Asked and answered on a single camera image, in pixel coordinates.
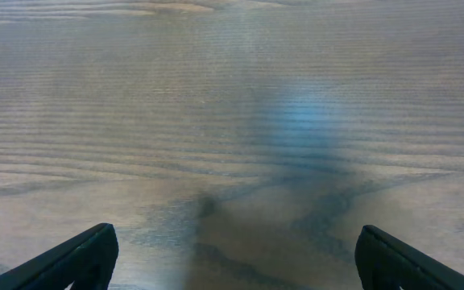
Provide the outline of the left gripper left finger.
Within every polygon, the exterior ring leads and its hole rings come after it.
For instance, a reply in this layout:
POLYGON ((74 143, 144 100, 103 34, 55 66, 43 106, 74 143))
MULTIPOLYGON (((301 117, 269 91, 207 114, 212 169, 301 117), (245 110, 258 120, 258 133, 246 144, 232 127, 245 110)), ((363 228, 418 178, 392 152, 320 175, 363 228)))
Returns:
POLYGON ((118 258, 114 226, 100 223, 0 275, 0 290, 107 290, 118 258))

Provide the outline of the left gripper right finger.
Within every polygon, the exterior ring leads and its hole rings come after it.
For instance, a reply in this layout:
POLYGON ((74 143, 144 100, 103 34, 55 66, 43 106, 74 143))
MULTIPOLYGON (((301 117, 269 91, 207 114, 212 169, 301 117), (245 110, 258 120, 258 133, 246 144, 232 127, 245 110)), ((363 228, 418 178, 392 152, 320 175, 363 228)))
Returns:
POLYGON ((354 251, 363 290, 464 290, 464 275, 373 225, 354 251))

